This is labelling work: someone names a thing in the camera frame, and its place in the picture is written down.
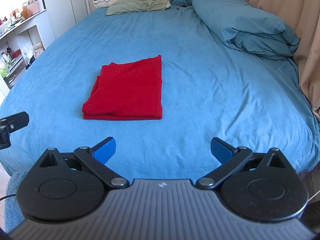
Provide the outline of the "red knit sweater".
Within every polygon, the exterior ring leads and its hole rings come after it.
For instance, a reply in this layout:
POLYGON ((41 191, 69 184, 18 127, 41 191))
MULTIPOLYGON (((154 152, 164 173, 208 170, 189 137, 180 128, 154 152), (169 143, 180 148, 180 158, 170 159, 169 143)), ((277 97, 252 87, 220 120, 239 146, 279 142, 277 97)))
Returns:
POLYGON ((82 106, 87 120, 161 120, 162 57, 103 65, 82 106))

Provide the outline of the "blue bed sheet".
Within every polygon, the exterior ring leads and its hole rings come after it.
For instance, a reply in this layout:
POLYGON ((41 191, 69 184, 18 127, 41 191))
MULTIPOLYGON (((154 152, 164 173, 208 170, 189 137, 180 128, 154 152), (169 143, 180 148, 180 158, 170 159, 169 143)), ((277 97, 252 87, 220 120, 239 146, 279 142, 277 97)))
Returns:
POLYGON ((319 162, 319 126, 298 87, 297 66, 227 48, 193 8, 107 16, 97 9, 53 42, 19 78, 1 116, 29 125, 1 151, 8 173, 27 170, 49 147, 72 152, 116 140, 107 166, 128 180, 195 180, 219 162, 210 141, 265 153, 279 148, 297 172, 319 162), (85 120, 101 67, 162 57, 163 118, 85 120))

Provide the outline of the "white shelf desk unit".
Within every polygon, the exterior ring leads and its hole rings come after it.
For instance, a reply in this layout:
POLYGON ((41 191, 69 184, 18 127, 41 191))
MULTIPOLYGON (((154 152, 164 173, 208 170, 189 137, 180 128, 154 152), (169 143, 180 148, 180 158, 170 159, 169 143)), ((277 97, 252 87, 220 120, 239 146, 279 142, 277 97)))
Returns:
POLYGON ((1 44, 7 43, 8 46, 14 51, 19 50, 20 54, 13 63, 9 70, 9 76, 15 79, 12 83, 8 83, 8 88, 3 90, 3 94, 7 95, 16 83, 17 79, 22 75, 24 69, 21 68, 20 72, 16 74, 16 70, 20 66, 26 67, 32 62, 34 56, 33 48, 35 44, 41 43, 43 48, 48 48, 54 41, 52 26, 49 21, 48 13, 44 8, 43 0, 37 0, 39 12, 33 14, 28 19, 18 23, 10 31, 7 31, 1 37, 1 44))

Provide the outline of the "blue fluffy rug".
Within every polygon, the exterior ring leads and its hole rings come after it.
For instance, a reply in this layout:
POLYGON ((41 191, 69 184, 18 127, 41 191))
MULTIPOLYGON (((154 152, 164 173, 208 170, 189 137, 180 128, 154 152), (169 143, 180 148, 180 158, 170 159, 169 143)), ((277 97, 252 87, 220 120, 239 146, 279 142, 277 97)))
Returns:
MULTIPOLYGON (((7 185, 6 196, 16 194, 17 189, 28 171, 15 172, 7 185)), ((4 200, 4 231, 10 233, 24 221, 21 209, 15 196, 4 200)))

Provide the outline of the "orange teddy bear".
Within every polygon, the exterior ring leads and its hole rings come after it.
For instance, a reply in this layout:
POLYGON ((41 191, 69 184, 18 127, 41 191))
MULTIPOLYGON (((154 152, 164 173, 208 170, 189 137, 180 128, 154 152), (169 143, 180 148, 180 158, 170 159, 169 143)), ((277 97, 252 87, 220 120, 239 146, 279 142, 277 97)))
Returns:
POLYGON ((30 18, 32 15, 33 15, 32 11, 30 9, 28 9, 27 7, 24 7, 22 9, 21 16, 23 19, 26 20, 26 19, 30 18))

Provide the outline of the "rolled blue duvet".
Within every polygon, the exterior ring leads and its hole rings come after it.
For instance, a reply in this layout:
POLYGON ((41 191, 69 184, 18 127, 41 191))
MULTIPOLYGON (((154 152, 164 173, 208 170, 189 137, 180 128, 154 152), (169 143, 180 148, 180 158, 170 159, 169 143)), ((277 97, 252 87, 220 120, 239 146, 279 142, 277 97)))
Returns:
POLYGON ((299 46, 298 36, 281 18, 245 0, 193 0, 192 6, 228 48, 282 60, 299 46))

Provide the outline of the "white grey wardrobe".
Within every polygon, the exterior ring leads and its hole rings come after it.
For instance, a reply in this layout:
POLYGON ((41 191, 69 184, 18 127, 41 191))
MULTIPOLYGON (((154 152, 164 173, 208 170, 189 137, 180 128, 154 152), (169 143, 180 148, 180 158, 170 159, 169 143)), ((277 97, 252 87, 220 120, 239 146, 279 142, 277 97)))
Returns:
POLYGON ((88 15, 85 0, 43 0, 43 2, 56 39, 88 15))

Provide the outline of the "green pillow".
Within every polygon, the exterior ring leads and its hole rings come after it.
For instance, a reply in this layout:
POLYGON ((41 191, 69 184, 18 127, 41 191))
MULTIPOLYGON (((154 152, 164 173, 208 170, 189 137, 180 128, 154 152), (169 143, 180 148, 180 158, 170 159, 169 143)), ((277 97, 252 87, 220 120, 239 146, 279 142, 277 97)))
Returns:
POLYGON ((169 0, 118 0, 107 8, 106 16, 128 12, 166 10, 171 7, 169 0))

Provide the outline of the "beige curtain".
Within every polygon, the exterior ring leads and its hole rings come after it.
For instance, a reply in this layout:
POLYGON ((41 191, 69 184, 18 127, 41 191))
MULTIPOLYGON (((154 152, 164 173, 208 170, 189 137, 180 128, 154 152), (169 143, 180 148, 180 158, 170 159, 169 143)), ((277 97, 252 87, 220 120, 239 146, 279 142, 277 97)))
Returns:
POLYGON ((319 117, 319 0, 245 0, 249 5, 282 20, 284 34, 293 34, 291 56, 298 66, 298 83, 319 117))

